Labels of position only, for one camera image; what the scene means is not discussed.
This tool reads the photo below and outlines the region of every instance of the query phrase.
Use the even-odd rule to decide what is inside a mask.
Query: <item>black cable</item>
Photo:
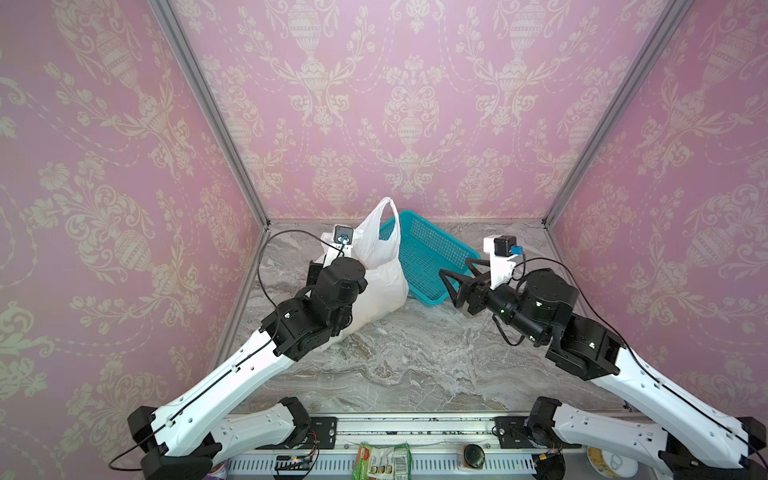
[[[545,460],[549,460],[551,458],[558,458],[560,460],[560,468],[562,469],[562,472],[565,472],[565,456],[563,455],[563,444],[560,443],[560,447],[557,446],[557,444],[554,445],[551,449],[547,450],[547,452],[544,454],[544,458],[542,459],[539,456],[533,455],[534,457],[534,464],[538,467],[540,463],[542,463]],[[554,472],[550,470],[549,468],[541,468],[537,470],[538,475],[537,478],[541,478],[541,480],[550,480],[553,479],[552,475],[554,474],[554,478],[562,478],[562,475],[560,475],[562,472],[558,472],[555,470]]]
[[[507,343],[507,345],[509,345],[509,346],[518,346],[521,343],[523,343],[523,340],[525,340],[525,335],[520,335],[520,339],[517,342],[512,343],[507,338],[507,335],[504,333],[504,330],[502,330],[502,325],[498,322],[498,318],[496,318],[496,315],[491,315],[491,318],[493,319],[493,323],[496,324],[496,328],[498,328],[498,332],[501,333],[502,338]]]
[[[306,460],[307,458],[312,458],[312,455],[315,452],[317,452],[317,455],[320,455],[320,450],[317,448],[318,444],[319,444],[319,439],[317,438],[317,434],[315,433],[314,430],[310,430],[310,433],[315,437],[315,444],[313,445],[312,450],[310,451],[310,453],[305,455],[304,459],[298,465],[291,464],[291,463],[289,463],[287,465],[283,465],[281,467],[278,467],[277,465],[275,465],[275,473],[276,473],[275,476],[276,477],[286,476],[288,478],[292,478],[293,475],[281,475],[280,472],[293,472],[293,471],[296,471],[297,467],[301,466],[301,464],[303,464],[304,460]],[[312,469],[315,466],[315,463],[317,463],[317,457],[315,457],[315,462],[310,466],[309,470],[306,471],[306,474],[302,478],[305,478],[312,471]]]
[[[272,235],[271,237],[267,238],[267,239],[266,239],[266,242],[264,242],[264,246],[263,246],[263,247],[261,247],[261,251],[259,252],[259,257],[258,257],[258,259],[257,259],[257,264],[256,264],[256,277],[257,277],[257,279],[259,280],[259,286],[261,286],[261,291],[262,291],[262,293],[264,294],[264,296],[266,297],[266,299],[267,299],[267,300],[269,300],[269,301],[270,301],[270,303],[272,303],[272,306],[274,306],[275,308],[277,308],[277,304],[276,304],[276,303],[274,303],[274,302],[272,301],[272,299],[270,298],[270,295],[269,295],[269,294],[266,292],[266,288],[264,288],[264,282],[262,282],[262,281],[261,281],[261,259],[262,259],[262,257],[264,256],[264,250],[266,250],[266,246],[267,246],[267,245],[269,245],[269,243],[270,243],[270,242],[271,242],[271,241],[272,241],[274,238],[276,238],[276,237],[279,237],[280,235],[283,235],[284,233],[304,233],[304,234],[306,234],[306,235],[309,235],[310,237],[314,238],[315,240],[319,241],[320,243],[324,243],[324,244],[325,244],[325,245],[327,245],[328,247],[331,247],[331,248],[333,248],[334,250],[338,250],[338,251],[339,251],[339,255],[341,255],[341,254],[343,253],[343,251],[344,251],[344,250],[343,250],[343,249],[341,249],[341,248],[336,248],[336,247],[334,247],[333,245],[331,245],[330,243],[326,242],[326,241],[325,241],[325,240],[323,240],[322,238],[318,237],[318,236],[317,236],[317,235],[315,235],[314,233],[310,233],[310,232],[307,232],[306,230],[296,230],[296,229],[291,229],[291,230],[283,230],[282,232],[277,232],[277,233],[275,233],[274,235]]]
[[[346,245],[347,245],[346,242],[341,244],[341,250],[339,250],[339,252],[336,254],[336,258],[339,258],[339,257],[341,257],[344,254],[344,247],[346,247]]]
[[[509,279],[509,283],[511,283],[511,282],[512,282],[512,280],[514,280],[515,282],[517,282],[518,280],[521,280],[523,277],[525,277],[525,264],[526,264],[526,263],[527,263],[527,262],[526,262],[526,260],[525,260],[525,250],[523,250],[523,263],[519,263],[519,264],[515,265],[515,268],[517,268],[517,267],[519,267],[520,265],[522,265],[522,266],[523,266],[523,273],[522,273],[522,275],[520,276],[520,278],[515,278],[515,269],[513,268],[513,269],[512,269],[512,275],[511,275],[511,278]]]
[[[574,286],[575,286],[575,287],[576,287],[576,288],[577,288],[577,289],[578,289],[578,290],[581,292],[581,298],[583,298],[583,299],[584,299],[584,302],[587,304],[587,306],[589,307],[589,309],[590,309],[590,310],[592,310],[592,313],[594,313],[594,314],[595,314],[595,316],[596,316],[596,317],[597,317],[597,318],[598,318],[598,319],[599,319],[599,320],[600,320],[602,323],[604,323],[604,324],[605,324],[605,325],[606,325],[608,328],[610,328],[611,330],[613,330],[613,331],[614,331],[614,333],[616,333],[616,335],[617,335],[617,336],[618,336],[618,337],[621,339],[621,341],[622,341],[622,342],[624,342],[624,345],[626,345],[626,346],[627,346],[627,350],[629,350],[629,353],[630,353],[630,355],[632,355],[632,359],[633,359],[633,360],[634,360],[634,362],[637,364],[637,366],[639,366],[639,367],[640,367],[640,368],[643,370],[643,372],[645,372],[645,374],[646,374],[646,375],[648,375],[648,376],[649,376],[649,377],[650,377],[650,378],[651,378],[651,379],[652,379],[654,382],[656,382],[656,384],[660,384],[660,385],[661,385],[661,386],[663,386],[663,387],[664,387],[666,390],[668,390],[668,391],[672,392],[672,394],[673,394],[673,395],[675,395],[675,396],[676,396],[678,399],[680,399],[680,400],[682,400],[683,402],[685,402],[686,404],[688,404],[688,406],[689,406],[689,407],[691,407],[692,409],[694,409],[694,410],[696,410],[697,412],[699,412],[701,415],[703,415],[705,418],[707,418],[708,420],[710,420],[712,423],[714,423],[714,424],[715,424],[715,425],[717,425],[718,427],[720,427],[720,428],[724,429],[726,432],[729,432],[729,433],[733,434],[733,436],[734,436],[734,437],[736,437],[737,439],[741,440],[741,442],[742,442],[742,443],[744,443],[744,445],[746,445],[746,448],[747,448],[747,454],[748,454],[748,456],[749,456],[749,450],[751,450],[752,452],[754,452],[755,454],[757,454],[757,456],[760,458],[760,461],[763,463],[763,466],[765,467],[765,469],[766,469],[766,470],[768,470],[768,463],[766,463],[766,460],[765,460],[765,459],[763,458],[763,456],[762,456],[762,455],[761,455],[761,454],[760,454],[760,453],[757,451],[757,449],[755,449],[755,448],[754,448],[752,445],[750,445],[750,443],[749,443],[747,440],[744,440],[744,439],[742,439],[740,436],[738,436],[736,433],[734,433],[734,432],[733,432],[733,430],[732,430],[731,428],[729,428],[729,427],[727,427],[727,426],[723,425],[722,423],[718,422],[716,419],[713,419],[712,417],[710,417],[710,416],[709,416],[709,415],[708,415],[706,412],[702,411],[701,409],[699,409],[698,407],[696,407],[696,406],[695,406],[693,403],[689,402],[689,401],[688,401],[688,399],[684,398],[684,397],[683,397],[681,394],[679,394],[679,393],[675,392],[674,390],[672,390],[671,388],[669,388],[669,386],[667,386],[667,384],[666,384],[666,383],[663,383],[663,382],[659,382],[659,379],[657,379],[656,377],[654,377],[653,375],[651,375],[651,374],[650,374],[650,372],[648,372],[648,370],[647,370],[647,369],[646,369],[646,368],[643,366],[643,364],[640,362],[640,360],[638,360],[638,359],[637,359],[637,357],[634,355],[634,351],[632,350],[632,347],[630,346],[630,344],[629,344],[629,342],[627,341],[627,339],[625,339],[625,338],[624,338],[624,336],[623,336],[623,335],[621,335],[621,332],[619,332],[619,331],[618,331],[618,329],[617,329],[615,326],[611,325],[611,324],[610,324],[610,323],[609,323],[609,322],[608,322],[606,319],[604,319],[604,318],[603,318],[603,317],[600,315],[600,313],[598,313],[598,312],[597,312],[597,310],[595,310],[595,309],[594,309],[594,307],[592,306],[592,304],[591,304],[591,303],[589,303],[589,300],[588,300],[588,299],[587,299],[587,297],[584,295],[584,291],[583,291],[581,288],[579,288],[579,285],[578,285],[578,283],[576,282],[576,276],[575,276],[575,275],[574,275],[574,274],[571,272],[571,269],[569,269],[569,268],[568,268],[568,267],[567,267],[567,266],[566,266],[564,263],[562,263],[562,262],[560,262],[560,261],[558,261],[558,260],[552,259],[552,258],[547,258],[547,257],[535,257],[535,258],[531,258],[530,260],[526,260],[526,261],[528,261],[528,262],[531,262],[531,261],[533,261],[533,260],[547,260],[548,262],[556,263],[557,265],[560,265],[560,266],[562,266],[562,267],[565,269],[565,271],[566,271],[566,272],[568,272],[568,275],[570,275],[570,276],[571,276],[571,279],[573,280],[573,282],[574,282],[574,284],[575,284]]]
[[[519,295],[519,294],[520,294],[520,285],[522,285],[523,283],[525,283],[525,281],[526,281],[526,280],[528,280],[528,278],[529,278],[531,275],[533,275],[533,274],[534,274],[534,273],[536,273],[536,272],[541,272],[542,270],[550,270],[550,269],[548,269],[548,268],[537,268],[536,270],[531,270],[530,272],[528,272],[528,275],[523,275],[523,276],[521,276],[521,277],[518,279],[518,285],[515,287],[515,293],[517,293],[517,294]]]
[[[313,450],[313,452],[315,450],[317,450],[317,453],[315,454],[315,461],[312,462],[312,465],[310,466],[310,469],[306,471],[306,473],[301,477],[300,480],[304,480],[306,478],[306,476],[310,474],[312,469],[315,468],[315,465],[317,464],[317,459],[320,458],[320,449],[317,448],[317,445],[319,443],[319,440],[317,439],[317,434],[314,432],[314,430],[311,433],[315,436],[315,446],[314,446],[314,448],[312,450]]]
[[[123,458],[126,455],[128,455],[129,453],[133,452],[135,449],[139,448],[144,443],[147,443],[149,441],[149,439],[151,439],[154,436],[154,434],[158,433],[163,428],[165,428],[165,424],[160,425],[160,427],[158,427],[157,430],[155,430],[151,434],[149,434],[146,437],[144,437],[140,442],[136,442],[136,445],[130,447],[125,452],[122,452],[120,455],[114,457],[112,460],[109,461],[109,463],[107,464],[107,467],[109,467],[110,470],[115,470],[117,472],[141,472],[141,468],[121,468],[121,467],[115,467],[112,464],[115,463],[120,458]]]
[[[339,252],[341,252],[341,250],[340,250],[340,249],[338,249],[338,248],[334,247],[334,246],[333,246],[333,245],[331,245],[330,243],[327,243],[325,240],[323,240],[323,239],[319,238],[318,236],[316,236],[316,235],[314,235],[314,234],[312,234],[312,233],[310,233],[310,232],[304,231],[304,230],[284,230],[284,231],[282,231],[282,232],[278,232],[278,233],[275,233],[275,234],[274,234],[274,235],[272,235],[271,237],[267,238],[267,239],[266,239],[266,242],[264,242],[264,245],[263,245],[263,247],[261,247],[261,251],[259,252],[259,254],[258,254],[258,256],[257,256],[256,274],[257,274],[257,276],[259,277],[259,284],[261,285],[261,291],[264,293],[264,296],[266,297],[266,299],[267,299],[267,300],[269,300],[269,301],[270,301],[270,303],[272,303],[272,305],[275,307],[275,309],[277,308],[277,305],[276,305],[276,304],[275,304],[275,303],[272,301],[272,299],[270,298],[270,296],[266,294],[266,290],[264,289],[264,284],[263,284],[263,283],[261,283],[261,275],[260,275],[261,260],[262,260],[262,258],[263,258],[263,256],[264,256],[264,250],[266,249],[266,245],[267,245],[267,244],[268,244],[268,243],[269,243],[269,242],[270,242],[270,241],[271,241],[271,240],[272,240],[274,237],[277,237],[277,236],[279,236],[279,235],[282,235],[283,233],[289,233],[289,232],[300,232],[300,233],[306,233],[307,235],[309,235],[309,236],[311,236],[311,237],[314,237],[315,239],[319,240],[320,242],[324,243],[325,245],[328,245],[329,247],[331,247],[331,248],[333,248],[333,249],[335,249],[335,250],[338,250]],[[278,319],[278,322],[282,322],[282,321],[283,321],[283,318],[282,318],[282,317],[280,317],[280,318]],[[258,352],[262,351],[264,348],[266,348],[266,346],[267,346],[267,345],[269,345],[270,343],[272,343],[272,342],[275,340],[275,336],[277,335],[277,330],[278,330],[278,329],[280,329],[280,325],[279,325],[279,323],[278,323],[278,325],[275,327],[275,331],[274,331],[274,333],[272,334],[272,336],[270,337],[270,339],[269,339],[269,340],[268,340],[266,343],[264,343],[262,346],[260,346],[258,349],[256,349],[256,351],[255,351],[255,352],[252,352],[252,353],[248,354],[248,356],[246,356],[244,359],[242,359],[242,360],[240,360],[238,363],[236,363],[236,364],[235,364],[235,368],[237,368],[237,369],[240,369],[240,365],[243,365],[243,363],[245,363],[245,362],[246,362],[248,359],[250,359],[252,356],[256,355]],[[178,417],[179,415],[183,414],[183,413],[184,413],[184,410],[185,410],[185,409],[187,409],[187,407],[188,407],[188,406],[192,405],[192,403],[193,403],[193,402],[195,402],[195,401],[196,401],[197,399],[199,399],[201,396],[205,395],[205,394],[206,394],[206,393],[207,393],[207,392],[208,392],[210,389],[212,389],[212,388],[213,388],[213,387],[214,387],[214,386],[215,386],[215,385],[216,385],[218,382],[220,382],[221,380],[223,380],[223,379],[224,379],[224,378],[225,378],[227,375],[229,375],[231,372],[232,372],[232,370],[231,370],[231,369],[230,369],[230,370],[227,370],[226,372],[224,372],[224,374],[223,374],[222,376],[220,376],[218,379],[216,379],[216,381],[215,381],[215,382],[211,383],[211,384],[210,384],[208,387],[206,387],[206,388],[205,388],[205,389],[204,389],[202,392],[200,392],[199,394],[197,394],[197,396],[195,396],[195,397],[194,397],[192,400],[190,400],[189,402],[185,403],[183,407],[181,407],[181,408],[180,408],[180,409],[179,409],[179,410],[178,410],[176,413],[174,413],[174,414],[173,414],[173,416],[171,416],[171,417],[168,419],[168,422],[172,422],[172,423],[171,423],[171,426],[173,426],[173,425],[176,423],[176,422],[174,421],[174,419],[175,419],[176,417]],[[152,432],[150,435],[147,435],[147,437],[146,437],[146,438],[144,438],[144,439],[142,439],[140,442],[137,442],[137,443],[136,443],[136,445],[134,445],[134,446],[130,447],[130,448],[129,448],[128,450],[126,450],[125,452],[122,452],[120,455],[118,455],[118,456],[114,457],[114,458],[113,458],[113,459],[112,459],[112,460],[111,460],[111,461],[108,463],[108,467],[109,467],[111,470],[116,470],[116,471],[118,471],[118,472],[141,472],[141,468],[120,468],[120,467],[114,467],[112,464],[113,464],[113,463],[115,463],[115,462],[116,462],[118,459],[120,459],[120,458],[122,458],[122,457],[126,456],[127,454],[129,454],[129,453],[131,453],[131,452],[133,452],[133,451],[134,451],[136,448],[138,448],[139,446],[141,446],[141,445],[143,445],[144,443],[146,443],[147,441],[149,441],[149,439],[151,439],[151,438],[152,438],[152,437],[153,437],[155,434],[157,434],[157,433],[158,433],[160,430],[162,430],[163,428],[165,428],[165,425],[166,425],[166,424],[167,424],[167,422],[166,422],[166,423],[164,423],[163,425],[160,425],[160,427],[158,427],[158,428],[157,428],[157,430],[155,430],[154,432]]]

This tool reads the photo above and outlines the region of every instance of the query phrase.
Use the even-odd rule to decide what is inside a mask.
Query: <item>floral pattern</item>
[[[171,3],[281,220],[541,218],[666,0]]]
[[[260,228],[148,3],[4,5],[0,45],[0,478],[106,472],[207,373]]]
[[[767,22],[765,2],[694,2],[554,226],[584,294],[635,349],[763,422]]]

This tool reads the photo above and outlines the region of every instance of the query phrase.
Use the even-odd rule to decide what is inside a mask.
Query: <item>aluminum frame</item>
[[[184,34],[184,29],[181,27],[181,23],[176,16],[174,8],[170,4],[170,0],[148,1],[152,10],[154,10],[157,23],[159,23],[160,27],[163,29],[168,44],[173,49],[176,59],[181,66],[181,70],[187,78],[190,88],[192,89],[197,102],[200,104],[200,108],[205,114],[205,118],[208,120],[210,129],[221,146],[224,157],[227,159],[227,163],[230,165],[232,173],[235,176],[235,180],[243,191],[248,207],[259,223],[261,230],[266,230],[270,221],[266,216],[264,205],[259,199],[256,187],[253,185],[250,175],[243,163],[243,159],[240,157],[240,153],[237,150],[237,146],[227,129],[224,117],[208,87],[208,83],[205,81],[203,70],[197,62],[197,58],[192,51],[187,36]]]
[[[568,178],[563,182],[563,186],[554,198],[549,210],[547,210],[543,219],[546,229],[552,228],[562,215],[579,184],[587,175],[589,167],[597,156],[598,151],[611,135],[634,95],[640,90],[643,80],[645,80],[653,68],[654,63],[656,63],[656,60],[661,55],[667,42],[693,2],[694,0],[670,0],[664,11],[659,15],[656,25],[654,25],[643,47],[637,53],[637,57],[635,57],[634,63],[627,72],[627,76],[624,77],[624,81],[621,82],[621,86],[611,99],[611,103],[603,112],[598,125],[592,131],[592,135],[587,140],[581,155],[576,160],[576,164]]]
[[[526,460],[531,454],[547,449],[501,449],[493,430],[496,416],[527,416],[529,412],[389,412],[389,413],[323,413],[335,416],[336,446],[322,450],[310,476],[325,480],[346,480],[352,474],[357,448],[361,442],[370,445],[395,445],[408,442],[413,457],[412,477],[418,480],[439,480],[458,476],[471,476],[478,480],[503,480],[509,475],[530,478],[533,473]],[[624,411],[601,412],[612,419],[627,422],[649,422],[639,413]],[[229,415],[235,419],[238,415]],[[409,432],[397,432],[402,429]],[[485,466],[480,470],[461,467],[462,449],[465,445],[480,445],[486,455]],[[602,478],[589,465],[586,447],[565,450],[569,478]],[[308,454],[309,450],[292,450],[292,454]],[[230,460],[228,478],[233,480],[271,480],[276,456],[285,454],[278,450],[250,450]],[[281,472],[280,476],[300,478],[305,472]],[[658,480],[657,473],[647,465],[640,465],[637,480]]]

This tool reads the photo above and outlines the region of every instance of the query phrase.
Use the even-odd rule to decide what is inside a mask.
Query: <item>white plastic bag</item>
[[[395,226],[388,240],[379,240],[382,212],[387,205],[395,214]],[[332,243],[333,233],[324,233],[321,238]],[[328,246],[323,248],[328,254]],[[342,330],[339,336],[332,336],[329,342],[321,345],[320,350],[344,340],[363,325],[394,312],[406,303],[408,282],[402,273],[399,254],[400,216],[395,202],[389,197],[384,197],[373,212],[355,229],[352,236],[352,258],[359,260],[366,268],[368,282],[366,291],[359,294],[355,303],[352,304],[352,323]],[[322,263],[323,258],[320,257],[317,261]]]

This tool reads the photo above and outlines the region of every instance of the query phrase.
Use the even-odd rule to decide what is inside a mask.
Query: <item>snack package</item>
[[[224,460],[219,465],[214,465],[210,472],[208,472],[208,475],[205,475],[204,480],[225,480],[229,468],[230,461]]]
[[[353,480],[411,480],[411,449],[408,444],[378,449],[361,444]]]

